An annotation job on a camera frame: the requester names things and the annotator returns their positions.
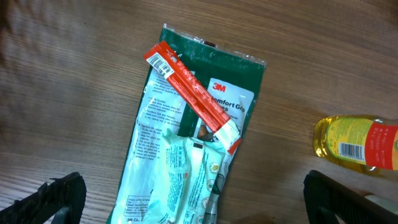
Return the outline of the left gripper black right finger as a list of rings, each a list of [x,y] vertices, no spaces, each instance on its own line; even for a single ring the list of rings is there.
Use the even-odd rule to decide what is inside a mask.
[[[397,215],[341,185],[317,170],[304,180],[304,199],[310,224],[397,223]]]

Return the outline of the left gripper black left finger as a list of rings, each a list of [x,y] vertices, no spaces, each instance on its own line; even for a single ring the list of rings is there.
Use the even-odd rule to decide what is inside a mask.
[[[83,176],[72,172],[52,180],[1,210],[1,223],[45,223],[51,218],[52,223],[79,224],[86,201]]]

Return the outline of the yellow oil bottle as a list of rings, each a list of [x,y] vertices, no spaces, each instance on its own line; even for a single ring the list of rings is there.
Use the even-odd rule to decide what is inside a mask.
[[[319,120],[313,148],[341,167],[397,180],[397,120],[376,115],[338,115]]]

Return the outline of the pale green wipes pack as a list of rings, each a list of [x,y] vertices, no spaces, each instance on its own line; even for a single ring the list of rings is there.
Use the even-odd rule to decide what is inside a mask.
[[[220,142],[162,135],[160,159],[143,223],[204,223],[225,149]]]

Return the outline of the green glove package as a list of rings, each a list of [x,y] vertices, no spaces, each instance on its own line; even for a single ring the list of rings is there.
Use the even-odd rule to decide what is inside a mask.
[[[162,28],[158,43],[161,41],[168,43],[236,123],[242,140],[257,101],[266,69],[265,61],[221,50],[201,38],[168,26]],[[155,165],[160,159],[162,135],[168,129],[181,137],[220,142],[170,83],[149,64],[109,223],[143,223],[154,188]],[[217,220],[218,199],[236,151],[230,155],[225,149],[204,223],[215,223]]]

